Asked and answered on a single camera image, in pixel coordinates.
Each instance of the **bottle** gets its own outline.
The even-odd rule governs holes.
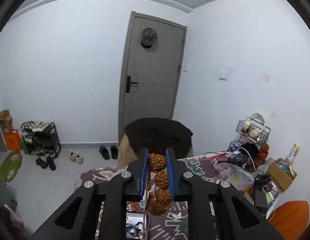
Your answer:
[[[293,165],[295,158],[299,152],[300,147],[297,144],[294,144],[292,149],[290,150],[289,154],[285,158],[285,162],[288,164]]]

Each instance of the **white tile floor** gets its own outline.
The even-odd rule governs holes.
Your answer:
[[[55,171],[49,167],[43,170],[36,165],[37,156],[22,154],[22,166],[7,187],[15,194],[18,203],[16,212],[24,220],[27,237],[74,192],[74,184],[83,172],[92,168],[117,166],[117,160],[105,160],[96,148],[72,150],[82,154],[84,162],[71,162],[68,158],[69,149],[64,148],[59,158],[55,159]],[[0,153],[0,165],[8,153]]]

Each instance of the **gray cap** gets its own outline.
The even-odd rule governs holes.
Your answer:
[[[149,49],[157,39],[157,32],[153,28],[146,28],[142,31],[142,47]]]

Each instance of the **gray door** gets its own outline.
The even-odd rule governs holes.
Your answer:
[[[175,106],[186,27],[141,16],[130,23],[124,105],[119,110],[123,111],[122,127],[144,117],[171,119]],[[148,27],[156,30],[157,40],[146,49],[141,40],[142,31]]]

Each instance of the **black slipper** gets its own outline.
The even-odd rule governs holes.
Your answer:
[[[48,164],[45,161],[43,161],[41,158],[36,159],[36,164],[38,166],[41,166],[42,169],[46,169],[48,166]]]
[[[105,146],[101,146],[99,152],[105,160],[110,159],[110,154],[108,153],[108,149],[106,149]]]
[[[117,159],[118,157],[118,149],[115,145],[111,146],[111,154],[113,159]]]
[[[54,160],[52,159],[52,157],[47,157],[46,158],[46,162],[48,163],[49,168],[51,169],[51,171],[56,170],[56,165],[54,163]]]

